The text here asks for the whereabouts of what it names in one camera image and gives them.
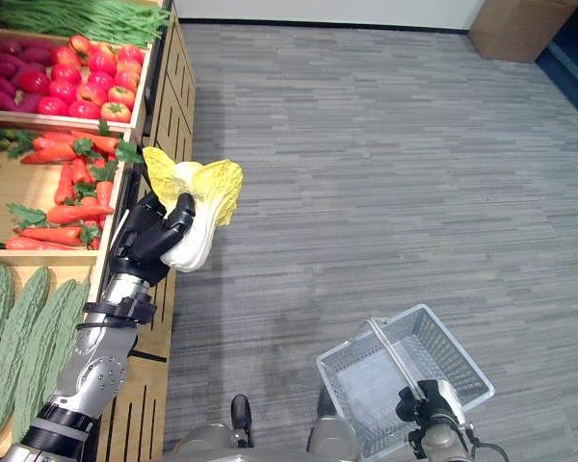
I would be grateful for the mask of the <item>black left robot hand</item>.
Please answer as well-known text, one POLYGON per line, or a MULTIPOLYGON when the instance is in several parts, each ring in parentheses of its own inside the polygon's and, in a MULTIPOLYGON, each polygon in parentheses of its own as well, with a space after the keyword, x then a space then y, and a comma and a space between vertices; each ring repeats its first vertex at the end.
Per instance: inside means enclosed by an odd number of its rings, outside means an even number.
POLYGON ((110 274, 135 276, 149 287, 157 285, 170 270, 161 257, 185 237, 195 217, 195 200, 190 193, 180 194, 169 213, 154 192, 147 193, 119 228, 110 249, 110 274))

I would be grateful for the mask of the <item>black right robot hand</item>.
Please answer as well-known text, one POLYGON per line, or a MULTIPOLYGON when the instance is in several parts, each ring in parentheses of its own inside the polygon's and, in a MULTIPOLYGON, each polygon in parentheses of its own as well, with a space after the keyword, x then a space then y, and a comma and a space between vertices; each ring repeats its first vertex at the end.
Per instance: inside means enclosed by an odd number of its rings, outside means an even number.
POLYGON ((415 391, 421 395, 417 397, 409 387, 399 392, 396 414, 403 422, 415 423, 423 431, 435 424, 448 424, 453 429, 465 425, 462 406, 447 380, 419 380, 415 391))

